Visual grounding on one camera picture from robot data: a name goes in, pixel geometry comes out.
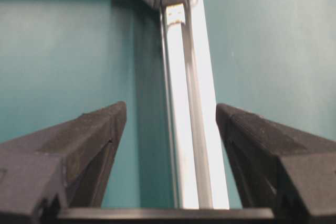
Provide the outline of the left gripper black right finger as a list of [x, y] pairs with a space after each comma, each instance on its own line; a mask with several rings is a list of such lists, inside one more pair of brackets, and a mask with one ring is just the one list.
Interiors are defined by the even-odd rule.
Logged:
[[277, 223], [335, 223], [335, 141], [223, 103], [216, 123], [243, 207]]

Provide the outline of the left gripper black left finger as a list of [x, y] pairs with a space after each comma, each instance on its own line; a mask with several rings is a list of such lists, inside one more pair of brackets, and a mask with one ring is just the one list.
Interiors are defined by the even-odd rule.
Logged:
[[1, 144], [1, 223], [100, 207], [127, 121], [119, 101]]

